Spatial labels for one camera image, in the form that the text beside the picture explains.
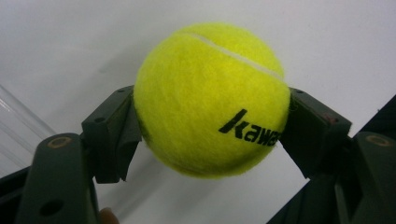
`tennis ball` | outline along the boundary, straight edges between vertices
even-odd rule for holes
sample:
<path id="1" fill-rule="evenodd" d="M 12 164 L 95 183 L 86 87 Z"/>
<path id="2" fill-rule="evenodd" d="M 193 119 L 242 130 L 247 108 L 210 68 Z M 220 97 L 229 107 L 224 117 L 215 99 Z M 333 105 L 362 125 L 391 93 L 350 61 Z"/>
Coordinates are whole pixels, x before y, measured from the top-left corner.
<path id="1" fill-rule="evenodd" d="M 185 175 L 239 175 L 274 147 L 290 90 L 274 53 L 225 23 L 182 28 L 143 62 L 134 106 L 148 147 Z"/>

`white wall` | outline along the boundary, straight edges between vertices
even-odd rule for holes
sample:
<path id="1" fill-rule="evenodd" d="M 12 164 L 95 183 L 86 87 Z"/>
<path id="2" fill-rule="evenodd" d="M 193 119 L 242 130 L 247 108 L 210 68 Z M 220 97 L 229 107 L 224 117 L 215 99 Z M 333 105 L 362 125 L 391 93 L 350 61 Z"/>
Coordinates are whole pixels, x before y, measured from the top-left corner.
<path id="1" fill-rule="evenodd" d="M 395 94 L 391 0 L 6 0 L 0 175 L 29 164 L 41 133 L 80 133 L 111 92 L 134 84 L 159 41 L 198 21 L 231 22 L 265 40 L 289 85 L 350 119 L 351 136 Z M 128 181 L 97 189 L 122 223 L 264 223 L 304 182 L 281 147 L 247 174 L 215 181 L 179 175 L 141 144 Z"/>

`finger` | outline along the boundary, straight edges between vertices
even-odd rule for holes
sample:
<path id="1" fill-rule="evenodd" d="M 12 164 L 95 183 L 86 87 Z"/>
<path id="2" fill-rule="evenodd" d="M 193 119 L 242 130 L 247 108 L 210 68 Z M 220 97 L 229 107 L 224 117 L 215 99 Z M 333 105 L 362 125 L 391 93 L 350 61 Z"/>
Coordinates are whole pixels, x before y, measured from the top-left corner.
<path id="1" fill-rule="evenodd" d="M 99 212 L 99 218 L 103 224 L 120 224 L 110 208 L 104 208 Z"/>

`fuzzy felt surface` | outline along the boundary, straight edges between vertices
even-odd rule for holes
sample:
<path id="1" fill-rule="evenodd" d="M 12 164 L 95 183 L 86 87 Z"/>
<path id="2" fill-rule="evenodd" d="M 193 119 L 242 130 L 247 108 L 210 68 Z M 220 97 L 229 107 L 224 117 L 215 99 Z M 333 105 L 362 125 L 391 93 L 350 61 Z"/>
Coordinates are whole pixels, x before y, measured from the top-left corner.
<path id="1" fill-rule="evenodd" d="M 154 155 L 185 175 L 239 175 L 286 125 L 290 90 L 274 53 L 224 23 L 174 32 L 141 66 L 134 106 Z"/>

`transparent plastic sheet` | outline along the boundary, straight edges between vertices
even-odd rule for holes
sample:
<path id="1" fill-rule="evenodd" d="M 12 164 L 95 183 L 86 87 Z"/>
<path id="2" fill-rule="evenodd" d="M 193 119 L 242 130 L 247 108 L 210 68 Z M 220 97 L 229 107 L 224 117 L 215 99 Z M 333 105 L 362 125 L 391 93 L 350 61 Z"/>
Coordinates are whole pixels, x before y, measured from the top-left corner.
<path id="1" fill-rule="evenodd" d="M 0 177 L 28 166 L 38 143 L 52 135 L 49 125 L 0 85 Z"/>

